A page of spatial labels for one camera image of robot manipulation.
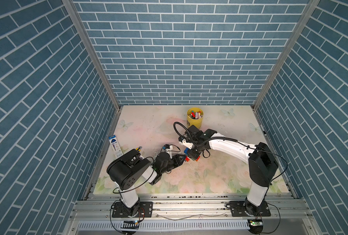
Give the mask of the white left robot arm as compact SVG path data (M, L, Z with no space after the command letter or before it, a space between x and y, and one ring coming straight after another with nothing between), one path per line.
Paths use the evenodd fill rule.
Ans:
M143 216L149 211L151 202L142 202L136 189L145 183L157 184L163 174L170 173L180 167L186 155L176 151L160 152L155 159L143 157L140 149L132 149L114 160L106 169L110 179L117 185L114 194L120 196L119 201L111 207L113 218Z

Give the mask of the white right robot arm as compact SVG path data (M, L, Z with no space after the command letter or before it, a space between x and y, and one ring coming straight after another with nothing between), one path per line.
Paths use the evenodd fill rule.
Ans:
M216 150L248 165L252 182L244 201L244 210L248 215L259 216L265 208L265 196L278 169L278 162L268 145L243 143L212 129L203 132L194 125L186 128L180 122L175 122L173 128L179 136L179 143L186 147L185 155L188 159L196 161L203 153Z

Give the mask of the markers in cup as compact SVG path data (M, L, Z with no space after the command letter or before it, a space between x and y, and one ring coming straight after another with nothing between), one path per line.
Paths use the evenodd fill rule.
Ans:
M191 118L191 119L201 119L202 118L202 112L195 112L194 110L191 110L189 113L188 113L188 116Z

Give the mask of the yellow cup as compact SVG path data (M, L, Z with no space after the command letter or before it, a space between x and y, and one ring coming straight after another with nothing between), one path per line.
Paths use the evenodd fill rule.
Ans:
M187 111L187 127L194 125L196 128L200 129L202 125L204 112L200 108L190 108Z

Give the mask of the white blue pen box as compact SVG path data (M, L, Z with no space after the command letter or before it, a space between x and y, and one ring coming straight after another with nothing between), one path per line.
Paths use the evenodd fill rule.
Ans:
M119 145L116 135L112 135L108 139L115 157L120 158L123 155L123 152Z

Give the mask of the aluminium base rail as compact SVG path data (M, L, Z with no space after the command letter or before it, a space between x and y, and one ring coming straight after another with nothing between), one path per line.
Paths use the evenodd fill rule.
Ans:
M143 196L134 217L116 197L95 196L76 202L64 234L313 235L312 218L304 200L288 196L269 196L257 216L244 211L241 196Z

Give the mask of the aluminium corner post right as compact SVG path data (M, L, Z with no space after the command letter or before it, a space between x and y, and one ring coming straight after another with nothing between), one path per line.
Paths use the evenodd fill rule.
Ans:
M306 7L304 8L303 13L302 13L301 17L299 18L298 23L294 27L287 43L285 44L282 53L279 55L276 64L273 66L270 75L267 77L267 80L262 87L262 90L260 91L259 95L257 96L257 99L255 100L255 102L252 105L252 110L254 113L257 112L260 104L263 101L263 98L265 97L269 88L271 87L274 80L276 79L276 76L278 75L284 62L288 58L291 50L293 49L295 43L297 42L299 36L301 35L302 31L304 30L307 22L309 21L310 17L312 16L313 12L315 11L319 2L320 2L320 0L310 0L308 2L308 4L306 5Z

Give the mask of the aluminium corner post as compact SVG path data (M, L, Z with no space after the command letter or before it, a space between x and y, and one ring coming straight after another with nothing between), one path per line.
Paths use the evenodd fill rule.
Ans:
M104 85L104 87L108 93L108 96L111 99L112 104L114 105L117 112L119 112L120 108L121 108L120 104L118 103L116 96L114 95L114 93L112 91L110 83L107 79L107 76L104 72L104 69L101 65L101 62L100 62L100 60L99 60L99 58L94 50L94 47L91 43L91 40L86 32L86 29L82 23L82 20L81 20L80 15L75 7L74 2L70 1L70 0L63 0L62 2L64 4L64 7L65 7L71 21L73 22L73 24L75 26L75 29L78 32L78 35L79 35L81 41L84 44L86 51L89 54L89 57L90 57L93 65L94 65L94 67L95 67L95 69L96 69L96 71L101 79L102 84Z
M267 77L267 80L262 87L262 90L260 91L259 95L257 96L257 99L255 100L255 102L252 105L252 110L254 113L257 112L260 104L263 101L263 98L265 97L269 88L271 87L274 80L276 79L276 76L278 75L284 62L288 58L291 50L293 49L295 43L297 42L299 36L301 35L302 31L304 30L307 22L309 21L310 17L312 16L313 12L315 11L319 2L320 2L320 0L310 0L308 2L308 4L306 5L306 7L304 8L303 13L302 13L301 17L299 18L298 23L294 27L287 43L285 44L282 53L279 55L276 64L273 66L270 75Z

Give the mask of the aluminium corner post left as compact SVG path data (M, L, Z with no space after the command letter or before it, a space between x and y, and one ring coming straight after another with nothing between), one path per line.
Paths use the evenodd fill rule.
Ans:
M112 91L110 83L107 79L107 76L104 72L104 69L101 65L101 62L100 62L100 60L99 60L99 58L94 50L94 47L91 43L91 40L86 32L86 29L82 23L82 20L81 20L80 15L75 7L74 2L70 1L70 0L63 0L62 2L64 4L64 7L65 7L71 21L73 22L73 24L75 26L75 29L78 32L78 35L79 35L81 41L84 44L86 51L89 54L89 57L90 57L93 65L94 65L94 67L95 67L95 69L96 69L96 71L101 79L102 84L104 85L104 87L108 93L108 96L111 99L112 104L114 105L117 112L119 112L120 108L121 108L120 104L118 103L116 96L114 95L114 93Z

